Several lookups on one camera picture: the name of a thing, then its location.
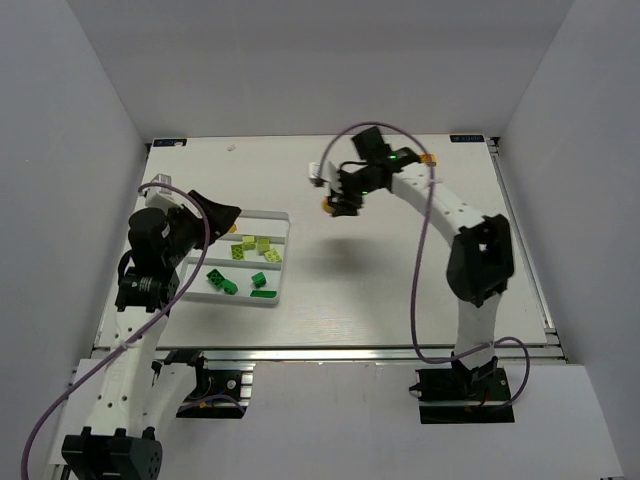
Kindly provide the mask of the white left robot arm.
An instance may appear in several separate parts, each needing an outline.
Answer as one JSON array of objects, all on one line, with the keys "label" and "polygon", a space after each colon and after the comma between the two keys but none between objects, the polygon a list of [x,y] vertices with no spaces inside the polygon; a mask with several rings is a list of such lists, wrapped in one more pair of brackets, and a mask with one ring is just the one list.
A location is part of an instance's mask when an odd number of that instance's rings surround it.
[{"label": "white left robot arm", "polygon": [[236,206],[191,190],[144,187],[145,205],[128,220],[129,249],[117,271],[116,330],[109,354],[72,386],[76,391],[102,372],[103,382],[78,434],[65,436],[61,455],[79,479],[155,479],[163,460],[161,436],[196,388],[192,360],[155,361],[172,307],[191,285],[178,266],[228,233]]}]

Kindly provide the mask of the dark green square lego brick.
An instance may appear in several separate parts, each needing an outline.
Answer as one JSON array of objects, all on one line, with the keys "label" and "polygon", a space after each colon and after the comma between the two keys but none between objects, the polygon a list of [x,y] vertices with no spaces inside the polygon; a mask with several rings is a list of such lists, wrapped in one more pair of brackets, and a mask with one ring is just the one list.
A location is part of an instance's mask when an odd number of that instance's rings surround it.
[{"label": "dark green square lego brick", "polygon": [[251,277],[252,283],[256,289],[262,288],[266,285],[267,280],[263,272],[258,272]]}]

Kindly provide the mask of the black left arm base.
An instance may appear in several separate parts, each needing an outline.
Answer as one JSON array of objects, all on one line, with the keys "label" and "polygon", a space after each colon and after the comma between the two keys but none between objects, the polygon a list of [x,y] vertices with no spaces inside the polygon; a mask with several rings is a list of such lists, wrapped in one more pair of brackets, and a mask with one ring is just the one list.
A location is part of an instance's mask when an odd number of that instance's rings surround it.
[{"label": "black left arm base", "polygon": [[164,359],[152,362],[152,388],[164,377],[173,376],[171,367],[186,368],[186,383],[192,389],[176,407],[175,417],[181,419],[242,419],[248,408],[249,394],[243,389],[247,370],[214,367],[204,352],[197,349],[171,350]]}]

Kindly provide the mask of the light green upturned lego brick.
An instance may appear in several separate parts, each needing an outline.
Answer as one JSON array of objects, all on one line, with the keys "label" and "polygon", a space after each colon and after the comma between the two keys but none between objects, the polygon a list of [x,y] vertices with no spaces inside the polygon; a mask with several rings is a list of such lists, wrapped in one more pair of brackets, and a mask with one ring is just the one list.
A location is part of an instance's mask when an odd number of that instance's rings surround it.
[{"label": "light green upturned lego brick", "polygon": [[242,244],[233,244],[230,247],[231,258],[236,261],[243,261],[245,259],[245,250]]}]

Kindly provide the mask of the light green square lego brick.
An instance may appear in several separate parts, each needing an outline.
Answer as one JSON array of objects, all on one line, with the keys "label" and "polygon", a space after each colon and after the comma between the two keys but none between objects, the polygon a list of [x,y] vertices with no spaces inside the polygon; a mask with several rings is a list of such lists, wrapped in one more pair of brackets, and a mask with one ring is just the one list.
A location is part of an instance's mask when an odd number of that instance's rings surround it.
[{"label": "light green square lego brick", "polygon": [[242,246],[244,250],[252,250],[256,247],[256,238],[254,236],[243,236]]}]

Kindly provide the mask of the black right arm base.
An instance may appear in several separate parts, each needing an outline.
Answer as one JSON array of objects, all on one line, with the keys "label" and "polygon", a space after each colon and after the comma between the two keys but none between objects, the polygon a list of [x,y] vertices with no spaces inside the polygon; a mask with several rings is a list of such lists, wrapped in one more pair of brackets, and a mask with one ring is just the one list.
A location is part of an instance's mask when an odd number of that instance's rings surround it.
[{"label": "black right arm base", "polygon": [[515,422],[511,390],[503,368],[467,386],[453,368],[416,371],[417,382],[408,388],[418,400],[423,425],[480,425]]}]

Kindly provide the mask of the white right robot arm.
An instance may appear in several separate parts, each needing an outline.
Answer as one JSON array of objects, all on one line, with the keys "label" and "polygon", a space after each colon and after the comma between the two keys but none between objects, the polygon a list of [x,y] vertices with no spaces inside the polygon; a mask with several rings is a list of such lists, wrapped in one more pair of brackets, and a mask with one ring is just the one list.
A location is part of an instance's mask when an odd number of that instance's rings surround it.
[{"label": "white right robot arm", "polygon": [[421,231],[434,228],[449,248],[445,279],[458,300],[458,327],[448,363],[472,375],[494,369],[497,310],[514,274],[508,219],[489,216],[439,183],[435,162],[421,143],[393,148],[385,124],[361,122],[347,128],[358,155],[340,165],[323,155],[309,167],[309,179],[327,187],[325,210],[333,217],[356,216],[366,195],[386,190],[423,217]]}]

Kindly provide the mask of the green lego plate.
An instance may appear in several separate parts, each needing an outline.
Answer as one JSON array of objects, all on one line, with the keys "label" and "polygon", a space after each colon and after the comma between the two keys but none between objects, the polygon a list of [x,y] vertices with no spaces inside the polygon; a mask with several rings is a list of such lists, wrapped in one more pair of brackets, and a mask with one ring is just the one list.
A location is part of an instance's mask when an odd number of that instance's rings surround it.
[{"label": "green lego plate", "polygon": [[275,298],[277,295],[278,295],[278,292],[272,291],[272,290],[253,290],[250,294],[250,296],[253,298],[265,298],[265,299],[272,299],[272,298]]}]

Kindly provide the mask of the light green sloped lego brick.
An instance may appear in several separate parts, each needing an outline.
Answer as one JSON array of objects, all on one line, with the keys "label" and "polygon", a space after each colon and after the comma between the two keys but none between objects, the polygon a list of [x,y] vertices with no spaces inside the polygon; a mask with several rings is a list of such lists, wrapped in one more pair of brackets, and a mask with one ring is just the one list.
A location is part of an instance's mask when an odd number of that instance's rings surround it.
[{"label": "light green sloped lego brick", "polygon": [[276,248],[271,248],[264,253],[264,258],[269,263],[282,263],[283,258]]}]

